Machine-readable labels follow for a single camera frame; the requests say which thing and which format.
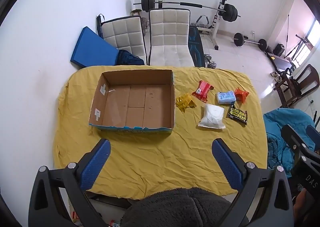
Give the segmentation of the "red snack packet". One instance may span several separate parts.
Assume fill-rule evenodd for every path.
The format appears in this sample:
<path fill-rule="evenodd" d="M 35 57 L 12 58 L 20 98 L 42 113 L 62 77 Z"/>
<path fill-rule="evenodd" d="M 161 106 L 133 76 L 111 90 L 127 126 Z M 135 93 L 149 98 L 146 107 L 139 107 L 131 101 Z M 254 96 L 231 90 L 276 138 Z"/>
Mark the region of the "red snack packet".
<path fill-rule="evenodd" d="M 192 92 L 192 96 L 196 97 L 198 100 L 207 103 L 208 92 L 213 90 L 214 87 L 206 81 L 200 80 L 197 89 Z"/>

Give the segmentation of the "black shoe wipes pack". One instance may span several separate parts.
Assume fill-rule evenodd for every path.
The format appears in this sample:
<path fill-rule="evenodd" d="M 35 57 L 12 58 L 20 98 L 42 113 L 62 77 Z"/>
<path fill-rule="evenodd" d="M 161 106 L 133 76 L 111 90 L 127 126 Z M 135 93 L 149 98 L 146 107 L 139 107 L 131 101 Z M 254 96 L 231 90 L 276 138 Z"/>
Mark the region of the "black shoe wipes pack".
<path fill-rule="evenodd" d="M 228 117 L 232 120 L 236 120 L 241 122 L 242 124 L 246 125 L 248 120 L 248 113 L 247 111 L 243 111 L 235 107 L 234 103 L 231 104 L 228 110 Z"/>

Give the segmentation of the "right white padded chair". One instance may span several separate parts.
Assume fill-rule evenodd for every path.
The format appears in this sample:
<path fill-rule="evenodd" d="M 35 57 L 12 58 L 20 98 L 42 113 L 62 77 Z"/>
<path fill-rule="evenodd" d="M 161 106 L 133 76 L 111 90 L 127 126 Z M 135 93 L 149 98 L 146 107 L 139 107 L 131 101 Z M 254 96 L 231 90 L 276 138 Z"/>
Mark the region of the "right white padded chair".
<path fill-rule="evenodd" d="M 190 11 L 179 8 L 149 11 L 151 66 L 192 67 L 188 40 Z"/>

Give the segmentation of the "left white padded chair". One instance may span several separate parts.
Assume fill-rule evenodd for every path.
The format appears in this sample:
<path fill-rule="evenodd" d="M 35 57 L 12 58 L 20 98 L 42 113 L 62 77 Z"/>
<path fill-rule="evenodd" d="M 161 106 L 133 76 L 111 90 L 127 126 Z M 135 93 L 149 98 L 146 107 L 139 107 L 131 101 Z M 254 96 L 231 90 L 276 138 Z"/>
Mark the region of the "left white padded chair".
<path fill-rule="evenodd" d="M 127 50 L 147 65 L 147 53 L 140 16 L 112 19 L 101 24 L 102 38 L 118 50 Z"/>

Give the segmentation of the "white padded chair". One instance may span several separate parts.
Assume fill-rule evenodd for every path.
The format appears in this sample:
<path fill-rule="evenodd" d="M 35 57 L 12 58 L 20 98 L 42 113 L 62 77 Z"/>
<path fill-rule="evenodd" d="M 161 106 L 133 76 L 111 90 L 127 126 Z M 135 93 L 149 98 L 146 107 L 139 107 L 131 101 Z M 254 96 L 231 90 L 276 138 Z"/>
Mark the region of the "white padded chair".
<path fill-rule="evenodd" d="M 147 65 L 147 53 L 140 16 L 112 19 L 101 24 L 102 38 L 118 50 L 127 50 Z"/>
<path fill-rule="evenodd" d="M 151 66 L 192 67 L 188 40 L 190 11 L 179 8 L 149 11 Z"/>

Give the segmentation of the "black speaker box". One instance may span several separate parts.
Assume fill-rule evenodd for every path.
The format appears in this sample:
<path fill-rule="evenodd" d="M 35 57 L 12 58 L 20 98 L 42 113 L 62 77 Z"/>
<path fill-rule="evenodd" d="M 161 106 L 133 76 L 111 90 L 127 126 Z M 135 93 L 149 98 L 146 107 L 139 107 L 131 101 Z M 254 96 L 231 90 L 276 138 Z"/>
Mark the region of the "black speaker box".
<path fill-rule="evenodd" d="M 278 43 L 276 47 L 273 49 L 272 53 L 276 56 L 281 56 L 285 51 L 284 44 Z"/>

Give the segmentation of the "white plastic bag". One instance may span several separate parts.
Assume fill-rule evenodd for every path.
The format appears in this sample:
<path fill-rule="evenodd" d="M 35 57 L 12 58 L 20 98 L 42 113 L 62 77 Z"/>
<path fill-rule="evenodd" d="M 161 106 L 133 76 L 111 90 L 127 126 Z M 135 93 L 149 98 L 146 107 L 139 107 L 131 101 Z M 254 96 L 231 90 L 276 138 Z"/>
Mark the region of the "white plastic bag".
<path fill-rule="evenodd" d="M 204 106 L 203 118 L 199 122 L 199 127 L 210 128 L 210 129 L 225 129 L 223 124 L 224 108 L 213 105 L 206 104 Z"/>

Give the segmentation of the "dark wooden chair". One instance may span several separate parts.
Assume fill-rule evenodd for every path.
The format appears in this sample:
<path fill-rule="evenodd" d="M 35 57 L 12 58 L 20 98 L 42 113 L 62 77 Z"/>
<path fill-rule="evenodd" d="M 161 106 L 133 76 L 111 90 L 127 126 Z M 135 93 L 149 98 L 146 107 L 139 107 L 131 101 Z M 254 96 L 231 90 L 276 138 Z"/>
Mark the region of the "dark wooden chair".
<path fill-rule="evenodd" d="M 273 90 L 278 93 L 281 108 L 289 108 L 319 88 L 319 74 L 308 64 L 297 78 L 282 74 Z"/>

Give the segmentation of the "white weight rack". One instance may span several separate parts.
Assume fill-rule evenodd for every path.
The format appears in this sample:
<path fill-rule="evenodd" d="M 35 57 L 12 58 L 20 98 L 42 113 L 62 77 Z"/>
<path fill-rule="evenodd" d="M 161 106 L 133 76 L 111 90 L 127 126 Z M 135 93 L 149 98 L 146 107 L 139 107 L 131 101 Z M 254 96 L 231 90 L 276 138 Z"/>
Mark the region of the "white weight rack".
<path fill-rule="evenodd" d="M 204 6 L 201 4 L 196 4 L 196 3 L 187 3 L 187 2 L 176 2 L 176 1 L 164 1 L 164 0 L 158 0 L 156 4 L 158 5 L 158 8 L 162 8 L 163 4 L 172 4 L 172 5 L 180 5 L 180 6 L 188 6 L 188 7 L 196 7 L 199 9 L 211 9 L 215 10 L 216 14 L 213 17 L 212 25 L 209 25 L 207 28 L 205 27 L 199 27 L 199 25 L 195 24 L 196 28 L 199 29 L 200 32 L 205 32 L 208 33 L 210 40 L 212 41 L 213 47 L 215 50 L 219 49 L 219 46 L 216 42 L 216 34 L 220 25 L 220 20 L 222 17 L 222 13 L 225 11 L 224 6 L 227 0 L 220 0 L 218 7 L 213 8 L 209 6 Z"/>

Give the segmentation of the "yellow snack packet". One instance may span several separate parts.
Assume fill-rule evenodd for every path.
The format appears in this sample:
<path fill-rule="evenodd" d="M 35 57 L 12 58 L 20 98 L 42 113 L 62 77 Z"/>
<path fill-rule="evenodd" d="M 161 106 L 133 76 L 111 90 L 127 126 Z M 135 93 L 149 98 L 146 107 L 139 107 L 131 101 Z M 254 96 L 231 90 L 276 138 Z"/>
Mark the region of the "yellow snack packet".
<path fill-rule="evenodd" d="M 185 113 L 187 108 L 196 108 L 196 103 L 193 101 L 193 98 L 189 93 L 177 97 L 175 104 L 182 113 Z"/>

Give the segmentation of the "light blue tissue pack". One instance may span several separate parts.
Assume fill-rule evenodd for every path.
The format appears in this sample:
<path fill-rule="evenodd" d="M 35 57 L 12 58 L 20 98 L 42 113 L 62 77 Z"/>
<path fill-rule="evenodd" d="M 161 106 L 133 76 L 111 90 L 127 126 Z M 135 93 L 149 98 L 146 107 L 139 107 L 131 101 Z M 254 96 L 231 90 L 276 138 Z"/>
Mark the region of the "light blue tissue pack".
<path fill-rule="evenodd" d="M 233 91 L 217 92 L 216 99 L 218 104 L 232 104 L 236 101 L 236 97 Z"/>

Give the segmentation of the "dark fleece garment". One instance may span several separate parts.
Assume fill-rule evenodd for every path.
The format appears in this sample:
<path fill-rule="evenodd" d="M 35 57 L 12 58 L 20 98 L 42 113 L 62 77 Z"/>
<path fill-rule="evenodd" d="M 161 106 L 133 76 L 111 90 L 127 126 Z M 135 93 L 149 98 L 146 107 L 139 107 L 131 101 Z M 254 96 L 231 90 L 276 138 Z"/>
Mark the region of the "dark fleece garment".
<path fill-rule="evenodd" d="M 198 187 L 155 193 L 129 207 L 120 226 L 217 226 L 231 203 Z"/>

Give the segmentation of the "open cardboard box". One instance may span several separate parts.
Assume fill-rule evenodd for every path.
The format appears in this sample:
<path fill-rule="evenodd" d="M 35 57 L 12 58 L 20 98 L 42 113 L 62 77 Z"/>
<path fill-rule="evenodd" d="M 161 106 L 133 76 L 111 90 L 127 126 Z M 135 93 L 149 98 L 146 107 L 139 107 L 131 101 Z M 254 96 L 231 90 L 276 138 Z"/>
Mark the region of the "open cardboard box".
<path fill-rule="evenodd" d="M 109 131 L 172 132 L 174 73 L 170 69 L 103 72 L 93 96 L 88 123 Z"/>

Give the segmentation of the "chrome dumbbell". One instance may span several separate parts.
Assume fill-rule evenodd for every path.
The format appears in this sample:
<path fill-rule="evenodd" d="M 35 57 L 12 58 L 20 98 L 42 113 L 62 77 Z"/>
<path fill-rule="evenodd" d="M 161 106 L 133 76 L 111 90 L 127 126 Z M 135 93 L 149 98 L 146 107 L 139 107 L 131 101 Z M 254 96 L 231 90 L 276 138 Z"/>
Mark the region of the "chrome dumbbell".
<path fill-rule="evenodd" d="M 210 54 L 205 54 L 204 60 L 205 60 L 207 68 L 210 68 L 210 69 L 216 68 L 216 63 L 212 60 L 212 56 Z"/>

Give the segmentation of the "yellow table cloth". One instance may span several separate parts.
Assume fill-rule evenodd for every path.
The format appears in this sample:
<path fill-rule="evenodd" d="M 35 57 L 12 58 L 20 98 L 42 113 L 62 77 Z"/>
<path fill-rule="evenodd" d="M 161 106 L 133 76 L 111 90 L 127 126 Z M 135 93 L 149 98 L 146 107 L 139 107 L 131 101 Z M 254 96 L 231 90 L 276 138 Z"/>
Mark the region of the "yellow table cloth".
<path fill-rule="evenodd" d="M 77 162 L 96 143 L 108 139 L 111 155 L 92 187 L 106 196 L 143 199 L 179 187 L 199 187 L 220 196 L 233 193 L 216 160 L 212 142 L 221 138 L 244 161 L 267 167 L 267 137 L 258 94 L 247 75 L 224 69 L 172 68 L 176 95 L 194 91 L 200 80 L 215 91 L 241 88 L 249 95 L 240 109 L 248 112 L 246 125 L 224 118 L 225 129 L 198 127 L 202 103 L 176 111 L 170 134 L 101 131 L 89 125 L 89 112 L 99 77 L 111 66 L 92 66 L 72 74 L 58 98 L 57 129 L 53 143 L 56 168 Z"/>

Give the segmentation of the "black weight bench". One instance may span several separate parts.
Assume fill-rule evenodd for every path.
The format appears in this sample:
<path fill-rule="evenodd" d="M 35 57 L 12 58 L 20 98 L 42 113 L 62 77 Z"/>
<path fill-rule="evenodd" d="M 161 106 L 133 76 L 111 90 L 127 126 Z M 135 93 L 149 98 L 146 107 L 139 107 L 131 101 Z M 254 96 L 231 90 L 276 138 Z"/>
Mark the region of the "black weight bench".
<path fill-rule="evenodd" d="M 205 67 L 204 51 L 199 30 L 195 26 L 189 27 L 188 47 L 195 67 Z"/>

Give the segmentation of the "barbell on floor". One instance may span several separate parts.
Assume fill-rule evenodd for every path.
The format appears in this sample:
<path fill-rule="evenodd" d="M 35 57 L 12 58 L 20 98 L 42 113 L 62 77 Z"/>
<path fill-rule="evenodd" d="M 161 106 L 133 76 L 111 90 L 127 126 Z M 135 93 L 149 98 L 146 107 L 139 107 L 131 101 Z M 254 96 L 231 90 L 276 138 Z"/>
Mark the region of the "barbell on floor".
<path fill-rule="evenodd" d="M 242 33 L 237 32 L 233 36 L 233 42 L 237 47 L 243 46 L 245 43 L 251 43 L 258 46 L 261 51 L 266 51 L 267 49 L 267 41 L 264 39 L 260 39 L 258 42 L 249 40 L 248 37 L 244 36 Z"/>

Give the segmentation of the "dark blue cloth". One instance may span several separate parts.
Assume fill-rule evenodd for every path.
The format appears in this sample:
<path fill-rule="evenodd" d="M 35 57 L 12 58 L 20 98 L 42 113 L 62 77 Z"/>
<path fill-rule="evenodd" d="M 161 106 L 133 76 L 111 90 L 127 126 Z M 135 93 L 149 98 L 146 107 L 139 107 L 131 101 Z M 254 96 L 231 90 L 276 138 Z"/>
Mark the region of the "dark blue cloth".
<path fill-rule="evenodd" d="M 116 65 L 145 65 L 144 61 L 127 50 L 119 50 Z"/>

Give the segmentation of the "barbell on rack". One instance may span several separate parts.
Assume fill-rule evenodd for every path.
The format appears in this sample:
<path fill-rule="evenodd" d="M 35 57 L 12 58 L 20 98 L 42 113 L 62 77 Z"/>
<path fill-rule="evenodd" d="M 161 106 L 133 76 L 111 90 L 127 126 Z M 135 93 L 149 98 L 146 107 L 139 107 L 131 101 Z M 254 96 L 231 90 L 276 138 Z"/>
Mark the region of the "barbell on rack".
<path fill-rule="evenodd" d="M 140 5 L 142 10 L 145 12 L 149 12 L 151 9 L 154 9 L 156 5 L 160 7 L 163 4 L 171 4 L 171 5 L 180 5 L 180 6 L 188 6 L 188 7 L 196 7 L 199 9 L 211 9 L 217 10 L 217 14 L 223 18 L 224 21 L 234 22 L 240 15 L 238 14 L 238 9 L 231 4 L 225 4 L 222 8 L 213 8 L 209 6 L 204 6 L 201 4 L 188 3 L 188 2 L 176 2 L 176 1 L 156 1 L 156 0 L 140 0 L 140 3 L 134 3 L 134 5 Z"/>

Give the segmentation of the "blue foam mat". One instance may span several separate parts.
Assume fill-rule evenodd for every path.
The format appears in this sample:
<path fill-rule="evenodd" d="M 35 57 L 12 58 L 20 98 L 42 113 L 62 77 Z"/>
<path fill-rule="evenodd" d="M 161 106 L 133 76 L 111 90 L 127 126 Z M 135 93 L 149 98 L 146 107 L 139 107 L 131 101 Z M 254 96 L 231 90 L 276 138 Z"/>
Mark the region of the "blue foam mat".
<path fill-rule="evenodd" d="M 71 62 L 80 68 L 116 65 L 119 50 L 104 41 L 89 27 L 84 27 L 76 42 Z"/>

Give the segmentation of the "orange snack packet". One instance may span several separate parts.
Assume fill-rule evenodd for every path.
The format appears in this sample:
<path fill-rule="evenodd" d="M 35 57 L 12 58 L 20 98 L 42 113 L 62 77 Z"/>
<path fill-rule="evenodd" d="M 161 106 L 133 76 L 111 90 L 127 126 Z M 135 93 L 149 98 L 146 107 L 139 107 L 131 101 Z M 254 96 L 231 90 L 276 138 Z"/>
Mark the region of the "orange snack packet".
<path fill-rule="evenodd" d="M 249 96 L 249 92 L 245 90 L 241 90 L 240 88 L 236 88 L 234 91 L 235 98 L 237 101 L 240 101 L 241 103 L 245 103 L 246 98 Z"/>

